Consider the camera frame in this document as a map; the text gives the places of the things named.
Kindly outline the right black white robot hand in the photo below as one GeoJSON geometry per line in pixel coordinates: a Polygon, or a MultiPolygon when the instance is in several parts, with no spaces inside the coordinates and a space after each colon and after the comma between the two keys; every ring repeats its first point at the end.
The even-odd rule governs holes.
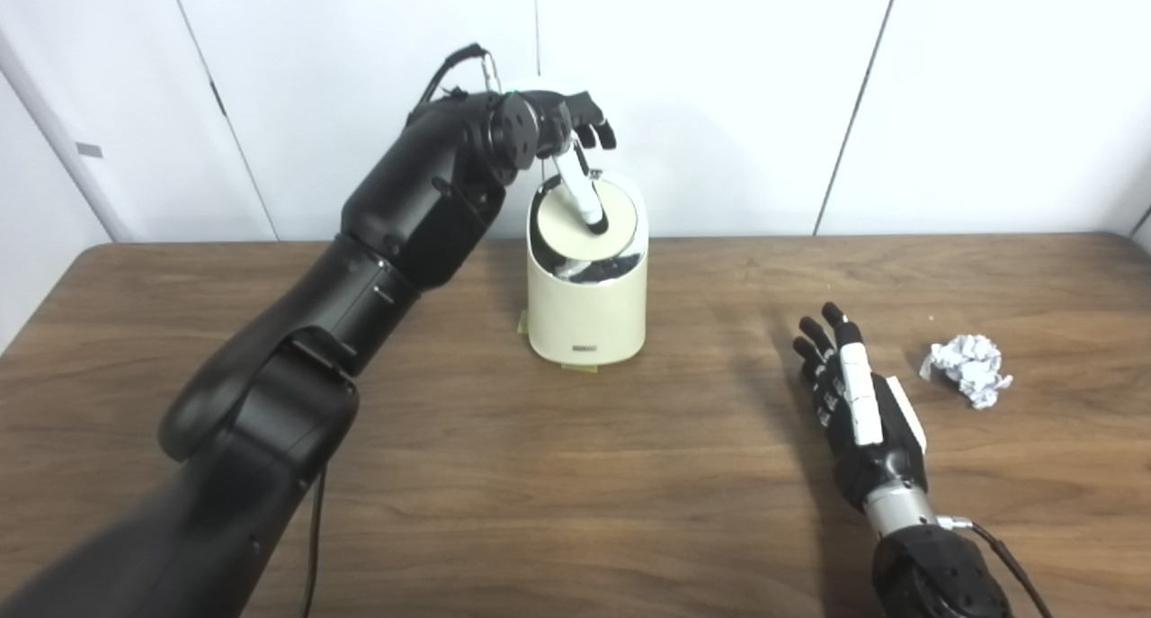
{"type": "Polygon", "coordinates": [[[828,302],[820,314],[800,319],[792,348],[843,498],[862,510],[889,485],[927,493],[924,438],[905,394],[872,368],[862,331],[843,308],[828,302]]]}

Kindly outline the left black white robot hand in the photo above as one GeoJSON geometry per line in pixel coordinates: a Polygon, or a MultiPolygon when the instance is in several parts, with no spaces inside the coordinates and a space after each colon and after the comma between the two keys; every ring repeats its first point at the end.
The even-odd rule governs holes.
{"type": "Polygon", "coordinates": [[[599,192],[593,186],[585,148],[612,150],[617,136],[601,107],[588,92],[561,94],[534,89],[519,93],[541,122],[536,157],[552,160],[561,183],[588,231],[600,236],[609,223],[599,192]]]}

